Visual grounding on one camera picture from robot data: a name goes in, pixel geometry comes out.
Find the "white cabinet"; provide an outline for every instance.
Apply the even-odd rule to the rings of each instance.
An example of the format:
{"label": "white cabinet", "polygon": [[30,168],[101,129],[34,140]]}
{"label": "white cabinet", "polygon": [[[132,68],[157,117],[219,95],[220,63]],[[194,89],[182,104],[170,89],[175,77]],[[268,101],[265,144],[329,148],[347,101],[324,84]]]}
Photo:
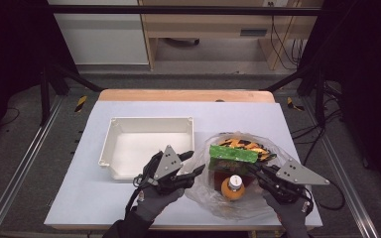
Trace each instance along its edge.
{"label": "white cabinet", "polygon": [[[138,5],[136,0],[49,0],[51,5]],[[141,17],[55,14],[76,64],[148,64]]]}

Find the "white tray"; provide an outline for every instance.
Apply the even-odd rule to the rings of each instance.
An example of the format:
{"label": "white tray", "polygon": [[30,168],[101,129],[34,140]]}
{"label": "white tray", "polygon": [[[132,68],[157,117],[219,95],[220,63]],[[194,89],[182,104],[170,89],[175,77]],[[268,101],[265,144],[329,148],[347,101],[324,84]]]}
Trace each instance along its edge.
{"label": "white tray", "polygon": [[194,150],[191,117],[112,118],[98,164],[114,179],[130,182],[167,145],[177,154]]}

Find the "white table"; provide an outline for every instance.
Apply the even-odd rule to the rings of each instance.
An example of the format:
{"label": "white table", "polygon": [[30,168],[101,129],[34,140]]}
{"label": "white table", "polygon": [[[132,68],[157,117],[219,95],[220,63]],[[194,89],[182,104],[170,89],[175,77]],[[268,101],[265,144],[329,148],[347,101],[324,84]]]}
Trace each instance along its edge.
{"label": "white table", "polygon": [[[45,224],[57,229],[106,229],[124,217],[135,187],[114,180],[98,165],[112,117],[184,117],[194,120],[195,152],[218,132],[246,132],[270,139],[299,159],[280,104],[260,102],[97,101],[89,116],[61,189]],[[272,208],[267,215],[227,220],[212,215],[187,197],[169,205],[152,229],[265,230],[281,229]],[[308,228],[322,226],[318,210],[307,217]]]}

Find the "plastic wrap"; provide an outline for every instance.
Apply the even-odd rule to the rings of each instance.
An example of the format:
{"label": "plastic wrap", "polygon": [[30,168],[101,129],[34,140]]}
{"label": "plastic wrap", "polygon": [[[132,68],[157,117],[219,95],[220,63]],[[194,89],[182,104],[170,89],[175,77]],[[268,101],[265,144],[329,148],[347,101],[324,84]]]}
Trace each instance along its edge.
{"label": "plastic wrap", "polygon": [[184,171],[191,172],[194,168],[205,164],[202,174],[194,179],[193,187],[186,189],[185,195],[204,209],[210,211],[213,215],[224,219],[242,220],[266,214],[268,209],[265,208],[268,205],[261,195],[263,189],[258,185],[256,179],[246,187],[243,197],[235,201],[228,201],[213,187],[211,178],[213,171],[208,169],[210,162],[209,148],[210,145],[217,145],[219,142],[229,138],[256,142],[263,145],[272,153],[277,154],[275,159],[267,162],[269,166],[277,165],[280,167],[292,158],[267,138],[240,132],[216,134],[206,140],[204,146],[196,150],[193,158],[184,165]]}

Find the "black glove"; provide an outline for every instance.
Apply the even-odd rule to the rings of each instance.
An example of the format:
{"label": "black glove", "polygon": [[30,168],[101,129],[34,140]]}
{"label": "black glove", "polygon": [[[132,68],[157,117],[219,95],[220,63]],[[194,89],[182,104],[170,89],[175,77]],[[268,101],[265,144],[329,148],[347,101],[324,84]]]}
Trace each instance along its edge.
{"label": "black glove", "polygon": [[272,194],[264,190],[263,197],[267,204],[277,213],[278,219],[287,231],[289,238],[309,238],[308,230],[305,225],[306,212],[304,210],[306,200],[299,198],[292,204],[280,204]]}
{"label": "black glove", "polygon": [[185,190],[179,188],[170,194],[160,195],[152,185],[148,185],[142,189],[142,192],[144,193],[143,200],[138,198],[138,206],[135,213],[143,220],[153,221],[160,213],[162,213],[166,206],[183,196]]}

